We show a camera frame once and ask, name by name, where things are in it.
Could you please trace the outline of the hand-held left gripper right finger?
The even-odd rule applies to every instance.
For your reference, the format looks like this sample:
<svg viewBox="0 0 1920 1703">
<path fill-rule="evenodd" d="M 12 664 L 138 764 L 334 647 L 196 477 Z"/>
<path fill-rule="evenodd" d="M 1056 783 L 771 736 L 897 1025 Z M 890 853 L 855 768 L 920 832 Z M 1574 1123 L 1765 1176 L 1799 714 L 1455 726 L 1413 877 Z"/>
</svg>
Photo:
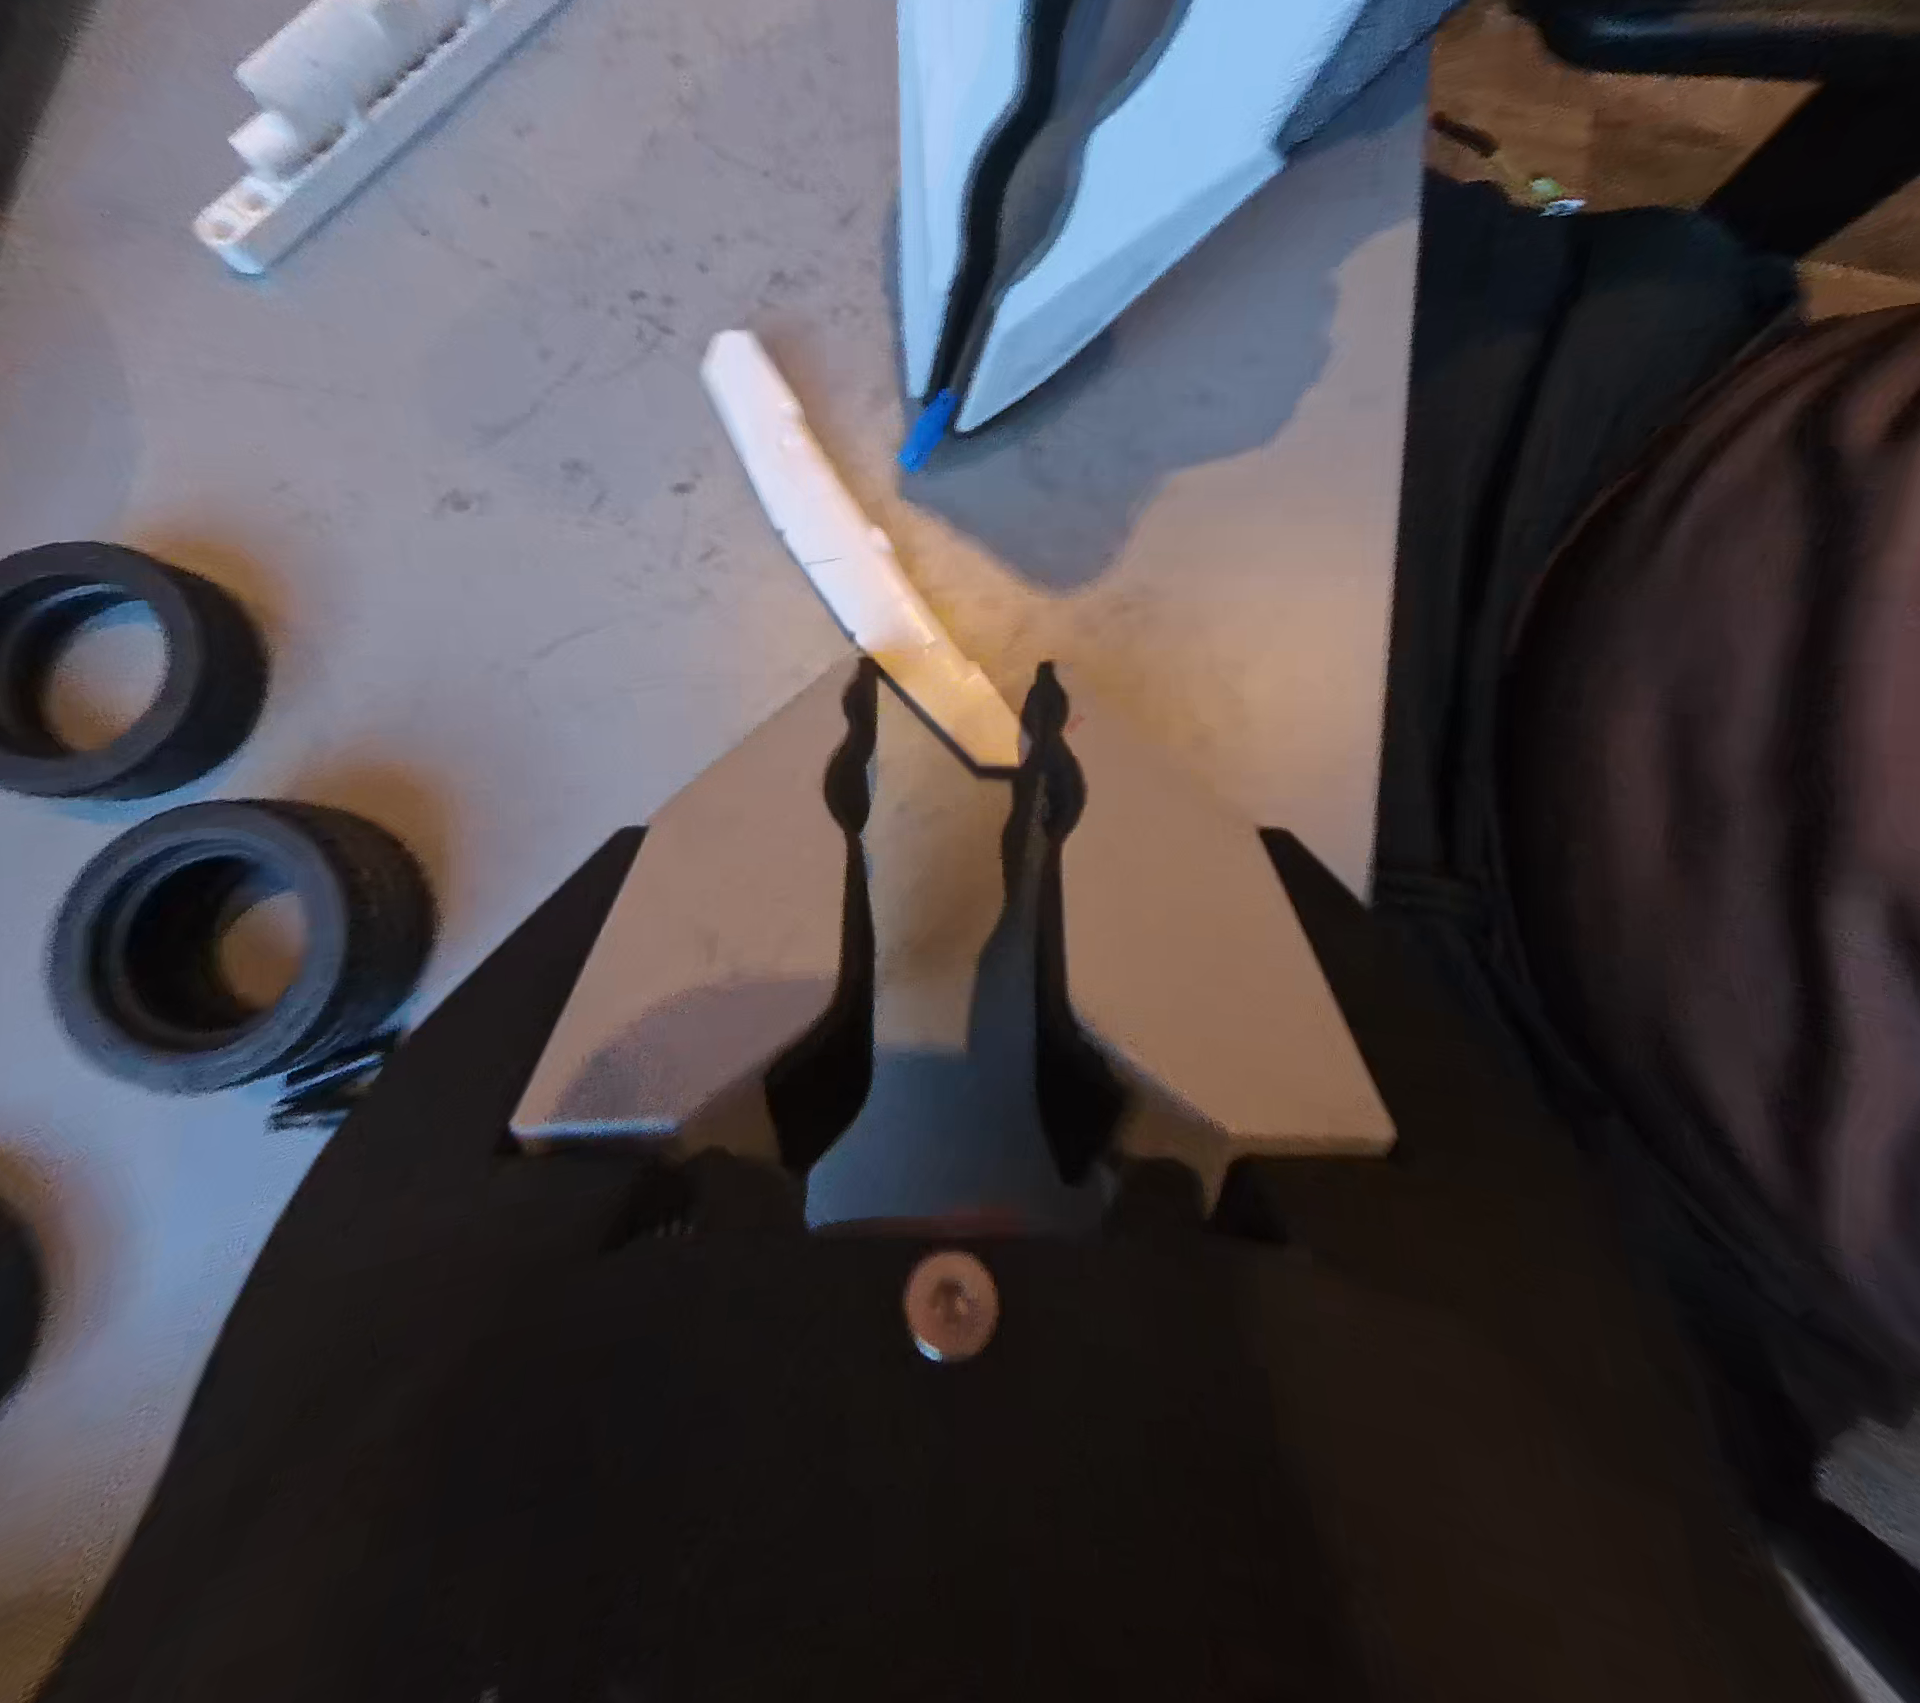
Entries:
<svg viewBox="0 0 1920 1703">
<path fill-rule="evenodd" d="M 1063 1181 L 1387 1159 L 1398 1121 L 1260 827 L 1058 666 L 1023 729 L 1035 1091 Z"/>
</svg>

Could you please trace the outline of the person's black garment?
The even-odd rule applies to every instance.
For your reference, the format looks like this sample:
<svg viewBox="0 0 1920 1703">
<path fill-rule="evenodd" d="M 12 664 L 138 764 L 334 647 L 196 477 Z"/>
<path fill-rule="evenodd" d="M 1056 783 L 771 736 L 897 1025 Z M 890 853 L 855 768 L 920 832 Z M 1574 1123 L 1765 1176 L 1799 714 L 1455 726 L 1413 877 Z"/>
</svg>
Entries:
<svg viewBox="0 0 1920 1703">
<path fill-rule="evenodd" d="M 1783 1568 L 1884 1694 L 1917 1699 L 1917 1414 L 1815 1453 L 1777 1389 L 1723 1366 L 1726 1337 L 1696 1310 L 1697 1246 L 1529 980 L 1500 823 L 1520 623 L 1577 520 L 1736 360 L 1879 309 L 1813 317 L 1792 263 L 1693 214 L 1558 221 L 1427 181 L 1376 899 L 1598 1161 Z"/>
</svg>

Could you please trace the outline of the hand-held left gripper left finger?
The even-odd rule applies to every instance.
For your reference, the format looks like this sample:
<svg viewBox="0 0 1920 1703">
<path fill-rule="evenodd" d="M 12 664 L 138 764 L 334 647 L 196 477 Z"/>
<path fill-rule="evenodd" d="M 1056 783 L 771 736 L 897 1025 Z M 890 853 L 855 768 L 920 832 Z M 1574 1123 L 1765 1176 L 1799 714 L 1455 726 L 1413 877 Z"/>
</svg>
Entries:
<svg viewBox="0 0 1920 1703">
<path fill-rule="evenodd" d="M 872 1080 L 871 661 L 830 668 L 649 826 L 512 1116 L 517 1145 L 807 1175 Z"/>
</svg>

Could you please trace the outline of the black rubber toy tyre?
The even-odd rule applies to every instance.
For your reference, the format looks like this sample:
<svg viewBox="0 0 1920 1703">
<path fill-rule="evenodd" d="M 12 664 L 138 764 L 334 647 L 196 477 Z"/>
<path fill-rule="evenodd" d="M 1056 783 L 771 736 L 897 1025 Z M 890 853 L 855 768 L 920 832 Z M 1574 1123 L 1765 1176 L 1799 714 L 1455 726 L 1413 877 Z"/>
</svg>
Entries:
<svg viewBox="0 0 1920 1703">
<path fill-rule="evenodd" d="M 157 625 L 163 673 L 115 738 L 79 749 L 43 691 L 63 643 L 111 611 Z M 271 654 L 246 607 L 203 575 L 128 546 L 60 541 L 2 562 L 2 788 L 46 802 L 144 802 L 203 779 L 252 736 Z"/>
<path fill-rule="evenodd" d="M 252 1005 L 222 946 L 284 894 L 302 947 Z M 205 802 L 151 816 L 96 853 L 55 917 L 54 1010 L 79 1057 L 163 1097 L 209 1097 L 367 1057 L 433 956 L 438 907 L 395 836 L 339 807 Z"/>
<path fill-rule="evenodd" d="M 2 1200 L 2 1378 L 9 1406 L 38 1352 L 48 1323 L 48 1263 L 27 1217 Z"/>
</svg>

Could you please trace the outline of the black mesh office chair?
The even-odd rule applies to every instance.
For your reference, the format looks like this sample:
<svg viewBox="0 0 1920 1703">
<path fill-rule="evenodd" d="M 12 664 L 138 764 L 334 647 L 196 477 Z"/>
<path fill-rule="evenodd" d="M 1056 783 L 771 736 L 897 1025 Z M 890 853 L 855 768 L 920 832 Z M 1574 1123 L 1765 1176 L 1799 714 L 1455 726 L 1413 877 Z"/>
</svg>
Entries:
<svg viewBox="0 0 1920 1703">
<path fill-rule="evenodd" d="M 1808 258 L 1918 174 L 1918 0 L 1516 0 L 1597 74 L 1806 83 L 1704 204 L 1750 247 Z"/>
</svg>

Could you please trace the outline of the person's brown-shirted torso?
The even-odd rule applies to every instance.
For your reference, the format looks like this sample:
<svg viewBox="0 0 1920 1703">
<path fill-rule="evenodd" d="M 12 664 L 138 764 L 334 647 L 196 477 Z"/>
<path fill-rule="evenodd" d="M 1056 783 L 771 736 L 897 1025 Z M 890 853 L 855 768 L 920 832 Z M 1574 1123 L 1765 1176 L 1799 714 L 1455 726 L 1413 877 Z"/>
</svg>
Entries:
<svg viewBox="0 0 1920 1703">
<path fill-rule="evenodd" d="M 1516 630 L 1525 969 L 1815 1453 L 1917 1414 L 1918 314 L 1736 360 Z"/>
</svg>

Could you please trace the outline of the grey desk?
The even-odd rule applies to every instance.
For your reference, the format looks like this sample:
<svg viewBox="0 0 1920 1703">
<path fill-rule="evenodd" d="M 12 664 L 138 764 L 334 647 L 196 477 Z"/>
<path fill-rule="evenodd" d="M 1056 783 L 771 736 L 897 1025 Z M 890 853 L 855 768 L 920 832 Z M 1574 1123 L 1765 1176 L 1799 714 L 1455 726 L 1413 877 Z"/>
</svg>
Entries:
<svg viewBox="0 0 1920 1703">
<path fill-rule="evenodd" d="M 307 0 L 98 0 L 5 235 L 5 549 L 128 539 L 276 643 L 203 796 L 379 817 L 436 1002 L 845 654 L 700 385 L 755 328 L 1006 693 L 1048 657 L 1370 886 L 1427 55 L 920 478 L 895 0 L 572 0 L 282 268 L 189 225 Z"/>
</svg>

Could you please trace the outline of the white beam with cylinders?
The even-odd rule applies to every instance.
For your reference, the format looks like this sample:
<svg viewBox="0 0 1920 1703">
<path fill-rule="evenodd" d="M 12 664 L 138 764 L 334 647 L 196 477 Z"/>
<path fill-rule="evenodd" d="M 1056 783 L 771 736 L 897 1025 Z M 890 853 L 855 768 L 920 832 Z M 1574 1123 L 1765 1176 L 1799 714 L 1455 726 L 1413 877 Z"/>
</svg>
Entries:
<svg viewBox="0 0 1920 1703">
<path fill-rule="evenodd" d="M 570 0 L 310 0 L 235 66 L 239 177 L 196 220 L 263 276 L 433 130 Z"/>
</svg>

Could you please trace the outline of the long white pointed panel piece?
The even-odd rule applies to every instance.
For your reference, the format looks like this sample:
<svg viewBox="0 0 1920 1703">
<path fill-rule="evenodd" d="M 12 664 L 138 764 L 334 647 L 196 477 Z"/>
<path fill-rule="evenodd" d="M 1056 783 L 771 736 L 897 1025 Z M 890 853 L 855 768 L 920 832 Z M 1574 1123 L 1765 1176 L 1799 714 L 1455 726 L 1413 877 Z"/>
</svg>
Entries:
<svg viewBox="0 0 1920 1703">
<path fill-rule="evenodd" d="M 702 382 L 769 524 L 843 634 L 978 772 L 1015 772 L 1021 718 L 937 621 L 758 336 L 717 333 Z"/>
</svg>

